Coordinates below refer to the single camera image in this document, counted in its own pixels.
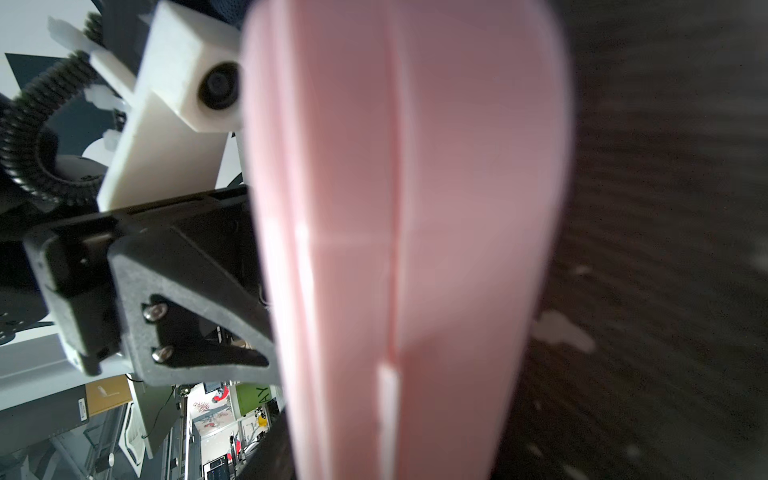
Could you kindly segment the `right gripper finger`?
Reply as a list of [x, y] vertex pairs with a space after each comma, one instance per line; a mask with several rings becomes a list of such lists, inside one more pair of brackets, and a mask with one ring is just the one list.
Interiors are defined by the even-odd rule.
[[237, 480], [292, 480], [296, 467], [291, 445], [288, 410], [283, 410], [236, 475]]

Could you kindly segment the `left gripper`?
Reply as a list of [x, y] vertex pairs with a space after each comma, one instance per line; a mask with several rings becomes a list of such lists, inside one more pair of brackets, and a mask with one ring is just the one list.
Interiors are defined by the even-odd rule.
[[123, 354], [153, 386], [279, 383], [246, 186], [42, 224], [24, 247], [83, 373]]

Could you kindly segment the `pink pencil case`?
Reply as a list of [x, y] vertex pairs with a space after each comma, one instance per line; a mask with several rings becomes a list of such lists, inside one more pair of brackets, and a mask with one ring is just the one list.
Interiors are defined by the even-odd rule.
[[545, 1], [258, 1], [247, 178], [301, 479], [485, 479], [573, 144]]

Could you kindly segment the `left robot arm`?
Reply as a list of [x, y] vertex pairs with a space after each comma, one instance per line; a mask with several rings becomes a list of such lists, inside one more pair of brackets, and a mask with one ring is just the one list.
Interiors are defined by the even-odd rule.
[[50, 214], [27, 220], [25, 266], [70, 363], [123, 355], [156, 386], [276, 384], [248, 189], [220, 189], [240, 138], [240, 31], [174, 2], [137, 17], [123, 60], [108, 15], [51, 21], [70, 55], [1, 117], [1, 172]]

